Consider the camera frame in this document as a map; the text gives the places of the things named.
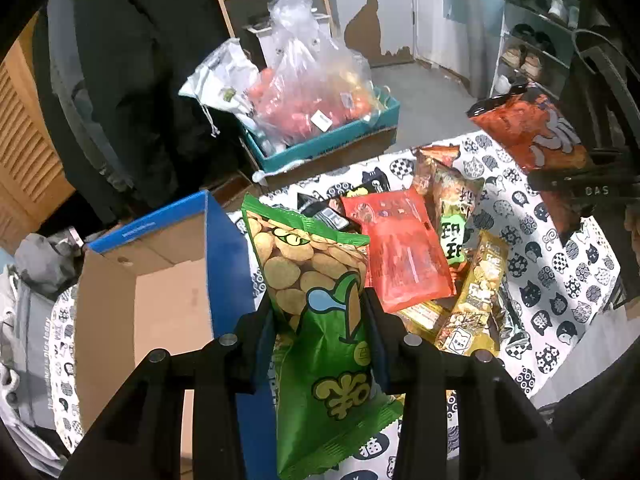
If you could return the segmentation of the orange chip bag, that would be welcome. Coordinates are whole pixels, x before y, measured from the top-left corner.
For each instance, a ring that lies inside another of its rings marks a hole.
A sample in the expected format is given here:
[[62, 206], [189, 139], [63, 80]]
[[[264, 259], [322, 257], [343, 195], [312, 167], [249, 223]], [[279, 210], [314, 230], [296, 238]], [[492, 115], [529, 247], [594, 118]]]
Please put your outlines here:
[[502, 96], [479, 100], [466, 112], [526, 174], [582, 170], [592, 165], [555, 100], [531, 84], [514, 84]]

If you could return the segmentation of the gold cracker snack bag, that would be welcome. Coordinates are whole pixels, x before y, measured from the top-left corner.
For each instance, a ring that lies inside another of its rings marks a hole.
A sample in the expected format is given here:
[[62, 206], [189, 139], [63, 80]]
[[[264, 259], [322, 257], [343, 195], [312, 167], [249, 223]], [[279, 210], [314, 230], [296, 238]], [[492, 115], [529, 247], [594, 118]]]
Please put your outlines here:
[[486, 230], [480, 231], [480, 241], [460, 296], [435, 339], [438, 350], [458, 356], [487, 350], [498, 356], [499, 343], [490, 333], [490, 322], [495, 319], [508, 253], [509, 246], [504, 240]]

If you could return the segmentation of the yellow snack bar packet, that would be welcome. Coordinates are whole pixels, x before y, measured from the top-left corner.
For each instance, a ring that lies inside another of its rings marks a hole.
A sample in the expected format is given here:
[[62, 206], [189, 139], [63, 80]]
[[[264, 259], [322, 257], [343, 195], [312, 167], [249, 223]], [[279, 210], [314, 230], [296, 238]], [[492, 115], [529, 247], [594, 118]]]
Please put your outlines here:
[[418, 335], [434, 344], [440, 329], [450, 312], [433, 301], [424, 301], [396, 313], [409, 333]]

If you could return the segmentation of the green label spicy snack bag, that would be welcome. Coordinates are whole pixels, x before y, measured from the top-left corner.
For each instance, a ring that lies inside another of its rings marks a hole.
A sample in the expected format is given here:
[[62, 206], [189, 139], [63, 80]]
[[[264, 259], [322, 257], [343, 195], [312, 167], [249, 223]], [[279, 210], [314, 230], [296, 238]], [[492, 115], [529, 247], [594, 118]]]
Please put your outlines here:
[[472, 214], [484, 180], [468, 179], [454, 168], [460, 157], [457, 145], [420, 146], [411, 187], [423, 197], [439, 244], [455, 281], [466, 266], [463, 248], [466, 222]]

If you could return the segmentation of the green pea snack bag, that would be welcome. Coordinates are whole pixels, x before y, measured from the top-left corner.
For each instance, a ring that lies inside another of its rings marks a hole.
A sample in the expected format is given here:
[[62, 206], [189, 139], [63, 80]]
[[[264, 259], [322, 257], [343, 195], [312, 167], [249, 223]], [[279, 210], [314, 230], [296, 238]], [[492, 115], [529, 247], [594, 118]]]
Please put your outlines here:
[[401, 415], [374, 383], [362, 320], [370, 240], [251, 195], [241, 210], [277, 327], [278, 475], [305, 479]]

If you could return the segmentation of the red snack pouch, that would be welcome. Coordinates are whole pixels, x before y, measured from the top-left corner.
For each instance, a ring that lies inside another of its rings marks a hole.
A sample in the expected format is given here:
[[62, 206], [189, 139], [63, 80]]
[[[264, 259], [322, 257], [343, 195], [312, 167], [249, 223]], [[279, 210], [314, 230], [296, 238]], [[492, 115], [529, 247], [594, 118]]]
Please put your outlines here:
[[416, 190], [347, 196], [342, 204], [370, 237], [370, 282], [385, 312], [454, 294], [449, 264]]

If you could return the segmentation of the black snack bag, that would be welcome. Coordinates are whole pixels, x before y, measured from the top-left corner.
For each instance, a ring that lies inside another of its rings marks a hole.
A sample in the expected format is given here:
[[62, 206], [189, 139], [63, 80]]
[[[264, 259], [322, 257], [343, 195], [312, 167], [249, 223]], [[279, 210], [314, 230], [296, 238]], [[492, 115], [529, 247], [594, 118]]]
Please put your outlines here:
[[321, 221], [331, 229], [341, 232], [360, 233], [358, 223], [344, 213], [342, 202], [338, 198], [297, 194], [297, 212], [307, 218]]

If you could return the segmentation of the blue cardboard box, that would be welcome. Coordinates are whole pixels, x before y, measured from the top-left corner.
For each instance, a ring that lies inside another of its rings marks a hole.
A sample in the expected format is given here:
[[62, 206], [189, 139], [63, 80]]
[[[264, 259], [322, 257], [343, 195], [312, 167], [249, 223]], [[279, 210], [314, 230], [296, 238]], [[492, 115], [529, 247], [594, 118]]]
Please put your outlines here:
[[85, 434], [66, 479], [272, 479], [268, 300], [245, 236], [202, 191], [93, 242], [75, 301]]

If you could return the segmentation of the shoe rack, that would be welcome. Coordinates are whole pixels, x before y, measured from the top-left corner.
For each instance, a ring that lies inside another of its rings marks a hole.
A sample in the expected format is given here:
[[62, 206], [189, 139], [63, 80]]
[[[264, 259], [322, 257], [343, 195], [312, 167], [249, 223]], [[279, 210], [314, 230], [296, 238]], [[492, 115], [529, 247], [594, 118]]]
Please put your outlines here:
[[580, 0], [503, 0], [492, 96], [520, 79], [560, 96], [570, 74], [579, 6]]

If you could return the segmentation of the grey clothes pile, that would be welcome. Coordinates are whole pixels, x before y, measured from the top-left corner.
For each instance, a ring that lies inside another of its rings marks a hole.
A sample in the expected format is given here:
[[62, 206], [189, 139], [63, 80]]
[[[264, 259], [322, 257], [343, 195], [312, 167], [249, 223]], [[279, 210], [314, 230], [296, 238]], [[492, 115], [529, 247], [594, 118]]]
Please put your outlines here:
[[50, 478], [66, 457], [55, 432], [46, 343], [54, 302], [76, 278], [75, 248], [36, 233], [1, 270], [1, 421], [27, 463]]

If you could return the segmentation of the brown cardboard box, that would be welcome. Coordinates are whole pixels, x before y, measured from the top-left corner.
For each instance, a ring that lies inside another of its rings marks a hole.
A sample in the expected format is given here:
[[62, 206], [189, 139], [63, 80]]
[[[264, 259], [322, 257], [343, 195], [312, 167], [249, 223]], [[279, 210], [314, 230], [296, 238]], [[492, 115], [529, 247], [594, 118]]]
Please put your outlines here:
[[256, 169], [250, 177], [267, 193], [382, 155], [397, 138], [397, 126], [376, 130], [312, 159], [294, 160], [274, 174]]

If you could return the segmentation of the teal tray box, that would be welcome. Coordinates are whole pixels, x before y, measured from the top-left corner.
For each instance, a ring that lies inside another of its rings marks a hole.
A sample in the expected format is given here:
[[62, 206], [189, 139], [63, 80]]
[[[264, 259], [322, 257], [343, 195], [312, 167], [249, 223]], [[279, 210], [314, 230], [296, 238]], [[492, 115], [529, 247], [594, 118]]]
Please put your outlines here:
[[244, 130], [240, 137], [242, 147], [250, 155], [258, 170], [262, 170], [265, 174], [280, 174], [305, 162], [310, 162], [311, 159], [329, 154], [336, 148], [342, 148], [349, 142], [364, 138], [367, 134], [396, 127], [399, 122], [400, 102], [388, 92], [387, 87], [375, 87], [374, 90], [385, 108], [373, 125], [369, 125], [363, 120], [356, 120], [356, 122], [328, 130], [326, 133], [321, 133], [320, 136], [270, 156], [265, 155], [252, 134], [248, 130]]

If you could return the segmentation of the wooden louvre door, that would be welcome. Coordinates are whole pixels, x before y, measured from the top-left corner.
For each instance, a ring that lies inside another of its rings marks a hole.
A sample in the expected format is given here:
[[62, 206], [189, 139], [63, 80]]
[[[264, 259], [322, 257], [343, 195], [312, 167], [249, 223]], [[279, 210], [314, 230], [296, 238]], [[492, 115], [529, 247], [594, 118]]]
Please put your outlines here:
[[74, 192], [44, 123], [32, 60], [32, 18], [1, 62], [0, 236], [14, 254]]

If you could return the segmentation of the clear plastic bag of fruit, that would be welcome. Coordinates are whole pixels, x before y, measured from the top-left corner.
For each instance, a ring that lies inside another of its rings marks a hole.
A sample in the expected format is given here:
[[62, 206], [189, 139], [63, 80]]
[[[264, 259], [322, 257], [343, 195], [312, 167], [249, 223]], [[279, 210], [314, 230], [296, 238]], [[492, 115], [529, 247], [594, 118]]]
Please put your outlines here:
[[269, 142], [289, 148], [358, 120], [375, 124], [382, 105], [367, 59], [321, 29], [312, 0], [272, 0], [268, 9], [278, 62], [248, 96]]

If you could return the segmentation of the dark hanging coats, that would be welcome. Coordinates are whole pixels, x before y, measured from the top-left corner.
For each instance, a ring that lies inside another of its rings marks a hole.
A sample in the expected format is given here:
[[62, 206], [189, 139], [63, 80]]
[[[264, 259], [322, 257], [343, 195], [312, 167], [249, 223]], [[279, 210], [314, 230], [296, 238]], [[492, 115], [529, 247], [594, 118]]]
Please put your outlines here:
[[217, 0], [43, 3], [35, 81], [72, 214], [113, 224], [250, 173], [239, 121], [180, 94], [227, 38]]

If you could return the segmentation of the white printed drawstring bag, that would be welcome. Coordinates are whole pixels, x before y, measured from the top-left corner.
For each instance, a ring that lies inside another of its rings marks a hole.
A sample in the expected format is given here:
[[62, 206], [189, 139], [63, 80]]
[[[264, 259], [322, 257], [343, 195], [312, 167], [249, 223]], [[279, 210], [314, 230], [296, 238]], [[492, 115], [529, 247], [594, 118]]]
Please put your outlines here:
[[254, 105], [247, 91], [258, 81], [259, 70], [248, 59], [238, 38], [231, 38], [206, 56], [196, 66], [191, 76], [178, 91], [179, 96], [192, 98], [201, 107], [212, 128], [212, 136], [218, 136], [220, 128], [209, 110], [230, 113], [240, 124], [256, 132]]

